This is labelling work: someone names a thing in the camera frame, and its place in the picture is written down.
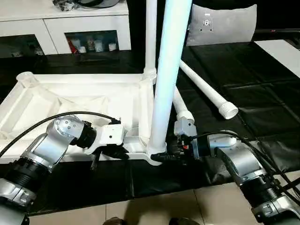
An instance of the white pole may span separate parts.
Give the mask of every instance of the white pole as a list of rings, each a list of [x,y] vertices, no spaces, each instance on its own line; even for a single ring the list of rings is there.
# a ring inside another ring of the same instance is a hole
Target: white pole
[[[177,113],[177,120],[179,120],[181,117],[185,117],[188,120],[191,120],[193,123],[195,122],[192,113],[188,110],[176,86],[173,97],[173,105]]]
[[[146,1],[146,55],[144,77],[153,79],[156,77],[156,23],[157,0]]]
[[[148,155],[166,151],[167,133],[192,0],[167,0]]]
[[[208,83],[206,83],[195,71],[193,71],[182,60],[180,61],[180,68],[186,75],[198,86],[198,88],[213,102],[213,104],[219,109],[219,113],[225,119],[231,119],[238,113],[238,108],[228,102],[219,93],[217,93]]]

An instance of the black tablecloth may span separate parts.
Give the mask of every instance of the black tablecloth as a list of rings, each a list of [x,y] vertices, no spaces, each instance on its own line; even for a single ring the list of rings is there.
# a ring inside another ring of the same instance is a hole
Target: black tablecloth
[[[224,120],[217,108],[179,71],[177,86],[195,118],[198,133],[232,130],[261,141],[262,150],[284,171],[300,169],[300,79],[254,43],[185,47],[183,60],[225,98],[239,114]],[[0,98],[20,72],[35,74],[142,73],[144,56],[136,52],[54,55],[0,60]],[[173,137],[172,109],[167,142]],[[3,176],[10,165],[0,165]],[[90,162],[59,164],[43,185],[31,214],[69,210],[229,182],[224,164],[163,164],[104,161],[96,172]]]

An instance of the red object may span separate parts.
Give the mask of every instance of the red object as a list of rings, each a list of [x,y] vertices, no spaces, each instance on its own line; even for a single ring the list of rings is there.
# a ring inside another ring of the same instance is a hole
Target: red object
[[[73,53],[73,54],[78,53],[77,48],[75,48],[75,46],[72,44],[72,42],[71,42],[71,40],[70,40],[69,38],[67,38],[67,43],[68,43],[69,46],[70,46],[71,53]]]

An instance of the robotic arm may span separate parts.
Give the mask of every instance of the robotic arm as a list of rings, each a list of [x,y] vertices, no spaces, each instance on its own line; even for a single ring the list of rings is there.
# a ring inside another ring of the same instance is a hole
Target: robotic arm
[[[152,159],[188,161],[203,156],[221,159],[233,180],[250,203],[252,213],[265,225],[299,225],[300,206],[282,195],[278,180],[267,173],[250,147],[229,134],[203,135],[195,143],[196,127],[185,117],[175,122],[177,145],[170,148],[170,155],[152,155]]]
[[[122,146],[124,128],[119,121],[102,127],[74,115],[53,120],[46,133],[38,136],[13,163],[13,168],[0,179],[0,225],[28,224],[26,209],[37,191],[65,155],[69,145],[77,145],[86,154],[96,154],[95,168],[101,151],[109,146]]]

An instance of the tile floor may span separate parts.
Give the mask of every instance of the tile floor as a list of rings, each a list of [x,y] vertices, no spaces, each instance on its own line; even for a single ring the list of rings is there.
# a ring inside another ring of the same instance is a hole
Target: tile floor
[[[287,175],[294,180],[300,172]],[[258,224],[239,188],[230,183],[34,216],[30,225],[102,225],[112,217],[126,219],[129,225],[168,225],[172,217],[191,218],[200,225]]]

